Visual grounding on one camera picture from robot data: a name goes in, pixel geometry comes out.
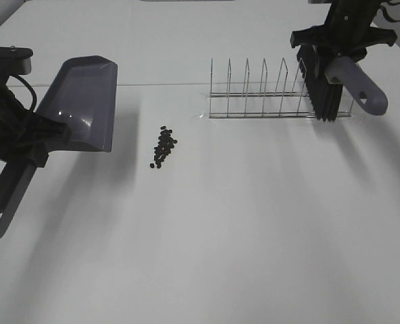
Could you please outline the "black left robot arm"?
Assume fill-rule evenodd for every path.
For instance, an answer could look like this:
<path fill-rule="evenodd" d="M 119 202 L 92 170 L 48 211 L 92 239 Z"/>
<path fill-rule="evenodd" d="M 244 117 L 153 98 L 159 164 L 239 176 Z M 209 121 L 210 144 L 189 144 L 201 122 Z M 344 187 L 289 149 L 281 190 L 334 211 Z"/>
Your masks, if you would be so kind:
<path fill-rule="evenodd" d="M 6 163 L 26 161 L 35 167 L 47 164 L 50 145 L 66 144 L 70 129 L 63 122 L 53 121 L 37 113 L 37 95 L 24 79 L 31 73 L 32 49 L 0 47 L 0 160 Z M 14 78 L 31 94 L 26 108 L 9 89 L 7 81 Z"/>

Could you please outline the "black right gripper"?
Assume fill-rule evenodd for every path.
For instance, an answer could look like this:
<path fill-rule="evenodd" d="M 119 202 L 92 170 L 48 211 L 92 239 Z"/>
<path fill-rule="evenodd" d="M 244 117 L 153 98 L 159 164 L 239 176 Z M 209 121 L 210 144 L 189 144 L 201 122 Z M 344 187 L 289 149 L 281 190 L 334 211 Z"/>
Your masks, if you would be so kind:
<path fill-rule="evenodd" d="M 290 44 L 323 45 L 327 56 L 366 56 L 370 46 L 392 47 L 397 33 L 372 25 L 380 6 L 380 1 L 332 1 L 324 26 L 292 31 Z"/>

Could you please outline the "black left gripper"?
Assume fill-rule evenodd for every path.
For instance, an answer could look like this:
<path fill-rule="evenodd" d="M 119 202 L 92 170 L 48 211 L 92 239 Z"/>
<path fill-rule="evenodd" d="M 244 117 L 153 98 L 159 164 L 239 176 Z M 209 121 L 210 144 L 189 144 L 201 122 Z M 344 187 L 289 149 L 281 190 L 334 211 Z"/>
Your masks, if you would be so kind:
<path fill-rule="evenodd" d="M 26 109 L 8 89 L 7 80 L 7 77 L 0 77 L 0 151 L 4 151 L 23 135 L 26 124 L 27 140 L 31 142 L 68 143 L 70 139 L 68 124 L 33 113 L 34 103 Z M 24 158 L 35 167 L 44 168 L 49 153 L 45 144 L 37 143 L 26 148 Z"/>

